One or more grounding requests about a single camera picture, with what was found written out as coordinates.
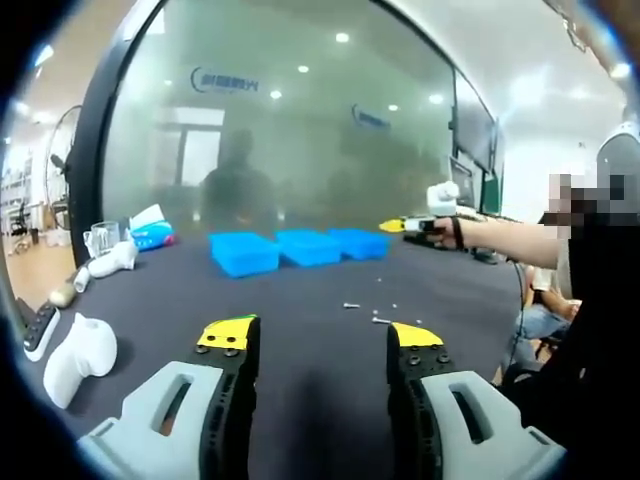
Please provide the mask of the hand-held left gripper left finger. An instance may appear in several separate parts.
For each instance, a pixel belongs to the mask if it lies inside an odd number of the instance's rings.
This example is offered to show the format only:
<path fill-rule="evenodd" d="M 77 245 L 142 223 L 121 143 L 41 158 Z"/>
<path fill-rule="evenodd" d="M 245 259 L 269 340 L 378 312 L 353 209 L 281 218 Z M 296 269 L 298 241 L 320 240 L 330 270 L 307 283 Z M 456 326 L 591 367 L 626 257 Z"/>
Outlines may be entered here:
<path fill-rule="evenodd" d="M 127 395 L 78 448 L 105 479 L 246 479 L 261 319 L 207 325 L 185 361 Z"/>

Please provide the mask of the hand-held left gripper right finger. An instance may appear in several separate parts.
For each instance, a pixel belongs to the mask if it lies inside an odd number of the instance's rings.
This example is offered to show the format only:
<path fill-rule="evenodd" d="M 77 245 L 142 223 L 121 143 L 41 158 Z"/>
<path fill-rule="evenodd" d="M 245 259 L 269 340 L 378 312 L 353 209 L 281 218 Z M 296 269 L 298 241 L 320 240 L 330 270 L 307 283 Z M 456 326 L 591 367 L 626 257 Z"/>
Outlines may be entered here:
<path fill-rule="evenodd" d="M 566 450 L 490 382 L 459 370 L 431 331 L 387 329 L 396 479 L 556 479 Z"/>

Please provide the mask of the person's right hand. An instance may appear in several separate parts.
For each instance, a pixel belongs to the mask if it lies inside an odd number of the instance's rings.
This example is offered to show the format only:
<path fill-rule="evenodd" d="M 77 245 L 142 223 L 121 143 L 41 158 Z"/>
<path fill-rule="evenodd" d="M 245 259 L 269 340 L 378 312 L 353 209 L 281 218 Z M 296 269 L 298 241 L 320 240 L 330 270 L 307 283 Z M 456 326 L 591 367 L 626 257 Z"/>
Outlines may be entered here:
<path fill-rule="evenodd" d="M 429 237 L 432 242 L 441 247 L 453 250 L 464 250 L 464 234 L 462 223 L 457 217 L 436 218 Z"/>

